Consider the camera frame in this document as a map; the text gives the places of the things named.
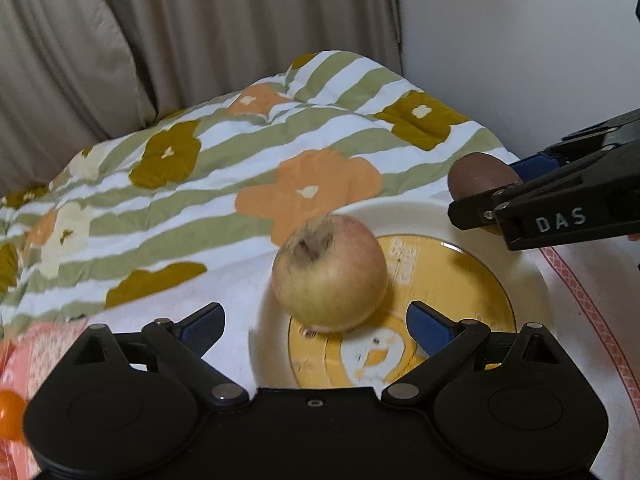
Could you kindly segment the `brown kiwi fruit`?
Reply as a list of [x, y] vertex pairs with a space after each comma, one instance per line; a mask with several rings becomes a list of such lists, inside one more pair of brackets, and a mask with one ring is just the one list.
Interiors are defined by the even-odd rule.
[[[447, 177], [448, 191], [454, 200], [520, 182], [523, 181], [509, 165], [485, 153], [471, 153], [458, 159], [451, 166]], [[495, 226], [482, 229], [491, 234], [502, 235]]]

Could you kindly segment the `floral striped quilt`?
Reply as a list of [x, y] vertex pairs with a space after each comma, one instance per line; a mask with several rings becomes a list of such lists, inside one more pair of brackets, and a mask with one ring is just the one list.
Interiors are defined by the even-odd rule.
[[441, 191], [498, 138], [347, 51], [85, 148], [1, 201], [1, 333], [68, 323], [276, 249], [310, 217]]

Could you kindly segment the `large orange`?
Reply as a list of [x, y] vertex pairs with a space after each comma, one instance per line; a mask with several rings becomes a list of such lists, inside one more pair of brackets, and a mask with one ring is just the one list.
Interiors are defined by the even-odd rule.
[[23, 417], [26, 401], [12, 390], [0, 390], [0, 437], [9, 441], [24, 441]]

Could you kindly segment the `cream plate with bear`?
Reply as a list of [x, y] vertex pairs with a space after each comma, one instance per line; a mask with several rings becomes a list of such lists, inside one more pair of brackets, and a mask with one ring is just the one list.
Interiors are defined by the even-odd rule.
[[494, 332], [516, 332], [527, 322], [553, 325], [548, 287], [534, 259], [509, 252], [484, 230], [457, 230], [442, 200], [380, 198], [341, 212], [378, 239], [390, 274], [387, 296], [356, 330], [322, 335], [290, 318], [265, 285], [250, 330], [258, 386], [382, 391], [427, 357], [406, 325], [413, 300], [454, 321], [475, 318]]

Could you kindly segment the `beige curtain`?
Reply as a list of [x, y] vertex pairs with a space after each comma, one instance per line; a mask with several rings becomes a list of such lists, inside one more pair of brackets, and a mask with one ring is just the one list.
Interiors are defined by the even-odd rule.
[[1, 0], [1, 188], [322, 50], [400, 70], [397, 0]]

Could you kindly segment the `large yellow-red apple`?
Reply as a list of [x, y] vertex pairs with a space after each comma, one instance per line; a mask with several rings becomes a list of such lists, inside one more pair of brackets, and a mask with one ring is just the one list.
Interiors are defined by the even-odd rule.
[[378, 240], [346, 214], [308, 220], [280, 247], [271, 270], [279, 306], [318, 333], [344, 332], [367, 321], [387, 287]]

